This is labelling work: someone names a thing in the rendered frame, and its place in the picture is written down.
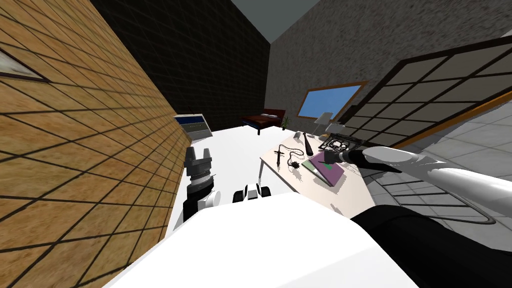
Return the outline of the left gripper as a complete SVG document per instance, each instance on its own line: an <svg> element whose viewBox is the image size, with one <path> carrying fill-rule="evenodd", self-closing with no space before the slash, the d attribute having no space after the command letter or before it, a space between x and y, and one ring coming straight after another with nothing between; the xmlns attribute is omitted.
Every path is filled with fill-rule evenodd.
<svg viewBox="0 0 512 288"><path fill-rule="evenodd" d="M191 179L208 177L211 174L211 162L212 158L209 148L203 150L202 159L196 159L194 147L190 146L186 148L184 167L186 168L187 177Z"/></svg>

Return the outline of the purple book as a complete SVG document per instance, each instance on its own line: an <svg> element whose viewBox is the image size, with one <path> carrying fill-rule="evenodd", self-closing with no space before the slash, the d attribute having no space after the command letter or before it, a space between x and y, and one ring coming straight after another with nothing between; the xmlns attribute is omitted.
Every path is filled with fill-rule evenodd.
<svg viewBox="0 0 512 288"><path fill-rule="evenodd" d="M336 186L345 172L337 162L334 164L326 164L324 151L304 161L301 165L329 187Z"/></svg>

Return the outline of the black baseball bat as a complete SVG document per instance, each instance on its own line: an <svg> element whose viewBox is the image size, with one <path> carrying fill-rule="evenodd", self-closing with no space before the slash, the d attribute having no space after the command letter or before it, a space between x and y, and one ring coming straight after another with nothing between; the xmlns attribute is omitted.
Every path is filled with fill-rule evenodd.
<svg viewBox="0 0 512 288"><path fill-rule="evenodd" d="M314 156L313 149L312 149L312 147L311 147L311 145L309 143L310 137L305 132L302 133L302 136L304 137L304 146L305 146L306 155L308 157Z"/></svg>

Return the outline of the grey and blue box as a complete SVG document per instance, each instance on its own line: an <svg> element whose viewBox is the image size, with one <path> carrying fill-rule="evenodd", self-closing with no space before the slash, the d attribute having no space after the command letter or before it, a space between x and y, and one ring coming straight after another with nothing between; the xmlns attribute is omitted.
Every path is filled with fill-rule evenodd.
<svg viewBox="0 0 512 288"><path fill-rule="evenodd" d="M178 114L174 116L177 123L184 129L192 141L213 136L203 114Z"/></svg>

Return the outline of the grey desk lamp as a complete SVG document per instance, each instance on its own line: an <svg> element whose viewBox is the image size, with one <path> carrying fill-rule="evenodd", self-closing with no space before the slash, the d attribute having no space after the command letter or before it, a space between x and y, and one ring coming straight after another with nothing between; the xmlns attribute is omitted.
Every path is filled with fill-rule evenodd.
<svg viewBox="0 0 512 288"><path fill-rule="evenodd" d="M314 123L317 125L314 131L311 133L310 137L315 137L316 131L322 125L328 125L331 122L331 118L333 116L333 112L323 112L320 117L318 117Z"/></svg>

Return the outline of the beige table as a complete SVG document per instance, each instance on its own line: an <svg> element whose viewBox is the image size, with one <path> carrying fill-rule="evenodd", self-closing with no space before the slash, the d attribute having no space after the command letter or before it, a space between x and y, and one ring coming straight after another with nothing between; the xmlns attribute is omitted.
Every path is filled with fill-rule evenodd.
<svg viewBox="0 0 512 288"><path fill-rule="evenodd" d="M330 187L302 166L308 159L304 137L290 137L275 144L260 157L261 166L267 166L293 192L303 195L328 209L344 215L346 218L375 205L366 183L356 166L342 163L344 174L336 186ZM281 145L280 167L277 167L277 155L274 151Z"/></svg>

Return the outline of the dark red bed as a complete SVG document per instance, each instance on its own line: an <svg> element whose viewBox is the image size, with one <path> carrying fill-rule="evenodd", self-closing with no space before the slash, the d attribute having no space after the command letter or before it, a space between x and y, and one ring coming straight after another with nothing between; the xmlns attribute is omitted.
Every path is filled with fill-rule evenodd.
<svg viewBox="0 0 512 288"><path fill-rule="evenodd" d="M250 126L257 130L259 136L261 130L270 127L281 127L286 111L284 109L264 108L262 114L243 116L241 121L244 126Z"/></svg>

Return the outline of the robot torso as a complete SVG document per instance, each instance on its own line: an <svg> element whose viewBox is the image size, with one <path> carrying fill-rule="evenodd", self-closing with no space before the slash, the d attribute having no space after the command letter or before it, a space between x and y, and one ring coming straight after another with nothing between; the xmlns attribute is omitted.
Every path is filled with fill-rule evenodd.
<svg viewBox="0 0 512 288"><path fill-rule="evenodd" d="M296 192L206 208L104 288L418 288L358 224Z"/></svg>

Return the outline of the large dark-framed grid window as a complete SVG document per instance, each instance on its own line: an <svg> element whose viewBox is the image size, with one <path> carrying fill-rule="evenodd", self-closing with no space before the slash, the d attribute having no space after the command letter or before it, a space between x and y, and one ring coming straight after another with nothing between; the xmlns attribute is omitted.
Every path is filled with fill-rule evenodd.
<svg viewBox="0 0 512 288"><path fill-rule="evenodd" d="M339 122L366 147L402 148L512 100L512 35L399 61Z"/></svg>

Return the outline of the black openwork frame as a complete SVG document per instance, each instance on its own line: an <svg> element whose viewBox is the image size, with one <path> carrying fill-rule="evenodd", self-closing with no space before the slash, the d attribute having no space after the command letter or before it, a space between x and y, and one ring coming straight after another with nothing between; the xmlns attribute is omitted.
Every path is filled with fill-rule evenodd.
<svg viewBox="0 0 512 288"><path fill-rule="evenodd" d="M318 147L319 151L344 152L356 150L365 143L365 140L342 134L330 134Z"/></svg>

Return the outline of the blue window with wooden frame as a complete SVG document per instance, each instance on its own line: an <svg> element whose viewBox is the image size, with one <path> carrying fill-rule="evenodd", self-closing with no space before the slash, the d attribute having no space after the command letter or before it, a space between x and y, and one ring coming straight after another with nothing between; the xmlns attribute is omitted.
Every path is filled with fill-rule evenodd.
<svg viewBox="0 0 512 288"><path fill-rule="evenodd" d="M303 119L317 119L323 113L332 113L330 121L334 121L354 101L367 83L367 81L359 81L308 89L296 116Z"/></svg>

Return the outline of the dark-framed wall picture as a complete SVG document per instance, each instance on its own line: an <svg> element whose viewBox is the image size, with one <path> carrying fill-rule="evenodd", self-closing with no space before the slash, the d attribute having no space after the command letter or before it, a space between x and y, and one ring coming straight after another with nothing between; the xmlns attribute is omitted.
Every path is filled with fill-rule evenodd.
<svg viewBox="0 0 512 288"><path fill-rule="evenodd" d="M0 77L49 83L50 80L0 48Z"/></svg>

